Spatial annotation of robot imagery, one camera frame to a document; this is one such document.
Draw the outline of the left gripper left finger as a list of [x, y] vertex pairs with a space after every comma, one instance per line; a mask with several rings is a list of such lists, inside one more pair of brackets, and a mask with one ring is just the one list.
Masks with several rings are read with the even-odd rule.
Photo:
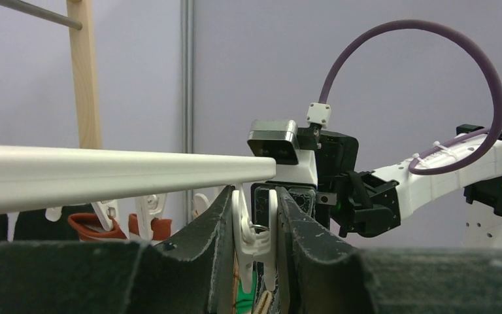
[[0, 313], [229, 313], [232, 191], [156, 246], [0, 243]]

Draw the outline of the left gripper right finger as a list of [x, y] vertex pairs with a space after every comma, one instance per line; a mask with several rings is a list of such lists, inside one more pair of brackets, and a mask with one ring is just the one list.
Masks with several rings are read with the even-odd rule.
[[502, 250], [356, 249], [288, 199], [282, 313], [502, 313]]

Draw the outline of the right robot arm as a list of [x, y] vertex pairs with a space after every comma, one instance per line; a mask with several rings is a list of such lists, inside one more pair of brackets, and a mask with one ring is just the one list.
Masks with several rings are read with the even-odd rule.
[[341, 237], [356, 233], [376, 237], [398, 227], [422, 206], [459, 189], [473, 208], [468, 210], [463, 246], [502, 249], [502, 135], [476, 162], [461, 169], [434, 174], [438, 167], [472, 156], [487, 130], [463, 125], [453, 140], [435, 142], [427, 155], [415, 154], [393, 166], [355, 172], [335, 165], [355, 157], [358, 142], [327, 132], [322, 151], [324, 176], [317, 175], [313, 152], [304, 152], [295, 166], [281, 165], [269, 184], [309, 186], [316, 191], [319, 210], [340, 226]]

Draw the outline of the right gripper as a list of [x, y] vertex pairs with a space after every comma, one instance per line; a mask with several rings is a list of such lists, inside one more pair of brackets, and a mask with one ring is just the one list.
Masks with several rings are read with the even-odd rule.
[[285, 208], [291, 198], [295, 205], [292, 209], [300, 209], [305, 215], [314, 216], [316, 204], [316, 189], [311, 185], [297, 183], [264, 182], [251, 186], [252, 222], [268, 226], [270, 221], [269, 196], [270, 191], [276, 192], [278, 222], [280, 227], [290, 229], [290, 217]]

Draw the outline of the grey orange striped sock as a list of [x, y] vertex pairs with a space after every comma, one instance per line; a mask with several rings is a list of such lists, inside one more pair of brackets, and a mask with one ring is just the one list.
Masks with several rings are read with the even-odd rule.
[[[151, 243], [153, 245], [155, 245], [157, 243], [160, 243], [160, 242], [168, 239], [172, 234], [171, 226], [172, 226], [171, 219], [154, 218], [151, 221], [151, 228], [153, 231]], [[128, 216], [128, 232], [129, 232], [130, 240], [144, 241], [144, 239], [142, 239], [141, 236], [139, 235], [138, 221], [137, 221], [137, 216], [135, 213], [132, 213]]]

